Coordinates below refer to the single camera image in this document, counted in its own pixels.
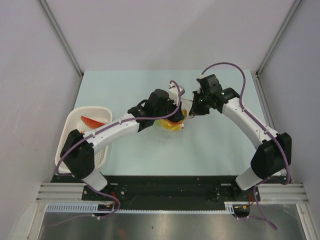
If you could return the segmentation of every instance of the light blue table surface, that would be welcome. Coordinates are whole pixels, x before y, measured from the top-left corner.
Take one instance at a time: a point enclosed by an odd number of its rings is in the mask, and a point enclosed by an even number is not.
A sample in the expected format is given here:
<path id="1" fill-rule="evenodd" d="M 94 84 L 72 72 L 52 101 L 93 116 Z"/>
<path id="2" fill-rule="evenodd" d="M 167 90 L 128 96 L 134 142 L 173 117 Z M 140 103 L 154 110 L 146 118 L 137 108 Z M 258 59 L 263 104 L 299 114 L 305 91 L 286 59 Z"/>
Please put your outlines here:
<path id="1" fill-rule="evenodd" d="M 201 70 L 136 70 L 86 71 L 76 99 L 75 108 L 102 106 L 109 108 L 113 120 L 155 89 L 168 89 L 175 80 L 185 89 L 183 98 L 193 99 L 199 88 L 196 78 Z M 207 71 L 215 74 L 222 87 L 241 91 L 243 79 L 236 69 Z M 245 70 L 246 88 L 243 101 L 264 120 L 254 82 Z M 244 133 L 217 110 L 210 115 L 185 121 L 180 132 L 166 134 L 152 126 L 111 144 L 104 175 L 239 175 L 249 166 L 255 149 Z"/>

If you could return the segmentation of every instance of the metal floor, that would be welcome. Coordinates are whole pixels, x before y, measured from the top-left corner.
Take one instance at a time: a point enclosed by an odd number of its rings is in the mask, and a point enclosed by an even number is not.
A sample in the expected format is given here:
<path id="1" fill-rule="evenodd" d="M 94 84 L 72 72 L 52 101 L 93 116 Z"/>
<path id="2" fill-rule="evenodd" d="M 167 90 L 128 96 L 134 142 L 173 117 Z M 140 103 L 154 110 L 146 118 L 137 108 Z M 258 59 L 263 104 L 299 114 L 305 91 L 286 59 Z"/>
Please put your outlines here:
<path id="1" fill-rule="evenodd" d="M 305 240 L 295 205 L 263 205 L 277 227 L 257 219 L 236 220 L 230 214 L 119 213 L 97 220 L 80 217 L 49 225 L 79 213 L 46 213 L 38 240 Z M 251 215 L 260 213 L 256 206 Z"/>

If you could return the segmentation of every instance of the white plastic basket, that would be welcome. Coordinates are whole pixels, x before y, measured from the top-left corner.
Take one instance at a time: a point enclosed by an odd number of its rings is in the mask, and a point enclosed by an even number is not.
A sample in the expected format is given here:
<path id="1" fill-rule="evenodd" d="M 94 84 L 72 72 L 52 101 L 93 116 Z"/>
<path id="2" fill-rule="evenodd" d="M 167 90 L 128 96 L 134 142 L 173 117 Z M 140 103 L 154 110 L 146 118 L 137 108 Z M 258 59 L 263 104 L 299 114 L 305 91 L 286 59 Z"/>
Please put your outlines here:
<path id="1" fill-rule="evenodd" d="M 101 107 L 101 106 L 84 106 L 84 107 L 76 108 L 72 112 L 70 112 L 68 117 L 66 118 L 62 135 L 60 138 L 60 142 L 58 145 L 58 149 L 55 154 L 55 160 L 54 160 L 55 165 L 57 165 L 60 160 L 60 153 L 71 131 L 75 129 L 78 129 L 79 132 L 92 130 L 92 128 L 88 127 L 81 120 L 81 116 L 99 121 L 101 123 L 106 123 L 106 124 L 112 122 L 112 117 L 113 117 L 111 111 L 108 108 Z M 108 146 L 94 156 L 94 165 L 96 169 L 100 168 L 104 164 L 107 157 L 107 152 L 108 152 Z M 59 167 L 59 172 L 70 173 L 69 169 L 63 162 Z"/>

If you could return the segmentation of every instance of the orange object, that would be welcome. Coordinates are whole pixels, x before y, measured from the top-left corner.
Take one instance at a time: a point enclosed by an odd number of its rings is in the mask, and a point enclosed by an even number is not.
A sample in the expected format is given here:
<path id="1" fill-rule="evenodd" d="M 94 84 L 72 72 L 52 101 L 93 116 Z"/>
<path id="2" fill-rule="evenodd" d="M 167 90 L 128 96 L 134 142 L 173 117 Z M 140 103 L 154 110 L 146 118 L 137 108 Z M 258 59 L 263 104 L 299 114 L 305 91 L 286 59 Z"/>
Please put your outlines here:
<path id="1" fill-rule="evenodd" d="M 92 129 L 97 129 L 103 125 L 106 125 L 103 122 L 99 122 L 99 121 L 93 120 L 93 119 L 85 117 L 85 116 L 81 116 L 81 120 L 82 120 L 82 122 L 84 122 L 85 125 L 87 125 L 89 128 L 92 128 Z"/>
<path id="2" fill-rule="evenodd" d="M 114 191 L 111 192 L 111 195 L 114 196 L 115 198 L 117 197 Z"/>
<path id="3" fill-rule="evenodd" d="M 252 202 L 252 203 L 250 204 L 250 206 L 252 206 L 252 205 L 255 203 L 255 200 L 254 200 L 254 198 L 251 196 L 250 193 L 248 194 L 248 197 L 249 197 L 249 201 Z"/>

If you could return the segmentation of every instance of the metal frame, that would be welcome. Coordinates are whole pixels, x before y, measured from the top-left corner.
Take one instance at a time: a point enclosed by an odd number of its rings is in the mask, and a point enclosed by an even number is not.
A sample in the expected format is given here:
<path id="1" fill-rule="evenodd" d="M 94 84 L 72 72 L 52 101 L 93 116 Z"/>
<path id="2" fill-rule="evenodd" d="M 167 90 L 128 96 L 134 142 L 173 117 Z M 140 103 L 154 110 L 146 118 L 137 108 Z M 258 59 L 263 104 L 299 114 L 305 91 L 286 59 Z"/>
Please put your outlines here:
<path id="1" fill-rule="evenodd" d="M 37 240 L 45 212 L 94 213 L 100 201 L 82 201 L 83 183 L 43 183 L 36 198 L 36 211 L 28 235 L 28 240 Z M 318 240 L 319 232 L 314 225 L 312 211 L 302 183 L 299 184 L 261 184 L 259 187 L 260 204 L 296 204 L 307 240 Z M 138 211 L 120 210 L 127 214 L 233 214 L 232 204 L 225 202 L 225 210 L 220 211 Z"/>
<path id="2" fill-rule="evenodd" d="M 62 33 L 62 31 L 61 31 L 61 29 L 55 19 L 55 16 L 53 15 L 52 11 L 50 10 L 50 7 L 49 7 L 47 1 L 46 0 L 37 0 L 37 2 L 39 3 L 39 6 L 42 9 L 43 14 L 45 15 L 46 19 L 48 20 L 49 24 L 51 25 L 54 34 L 56 35 L 59 42 L 61 43 L 63 50 L 65 51 L 66 55 L 70 59 L 75 71 L 77 72 L 80 79 L 82 80 L 84 73 L 81 71 L 79 63 L 78 63 L 74 53 L 72 52 L 64 34 Z"/>
<path id="3" fill-rule="evenodd" d="M 262 113 L 263 113 L 263 116 L 265 119 L 265 123 L 268 126 L 270 126 L 271 128 L 276 129 L 276 125 L 275 125 L 275 122 L 274 122 L 273 117 L 271 115 L 271 111 L 270 111 L 270 108 L 269 108 L 269 105 L 268 105 L 268 102 L 266 99 L 265 92 L 264 92 L 264 90 L 262 88 L 262 84 L 260 82 L 260 78 L 257 76 L 257 73 L 254 71 L 251 71 L 251 75 L 252 75 L 253 83 L 255 86 L 255 90 L 258 95 L 258 99 L 260 101 L 260 105 L 262 108 Z"/>
<path id="4" fill-rule="evenodd" d="M 273 39 L 268 51 L 266 52 L 266 55 L 264 56 L 258 70 L 257 70 L 257 76 L 259 77 L 262 73 L 262 71 L 264 70 L 267 62 L 269 61 L 270 57 L 272 56 L 272 54 L 274 53 L 276 47 L 278 46 L 282 36 L 284 35 L 285 31 L 287 30 L 290 22 L 292 21 L 293 17 L 296 15 L 297 10 L 299 8 L 299 6 L 301 5 L 301 3 L 303 2 L 303 0 L 295 0 L 293 2 L 293 4 L 291 5 L 290 10 L 288 11 L 287 15 L 285 16 L 278 32 L 275 35 L 275 38 Z"/>

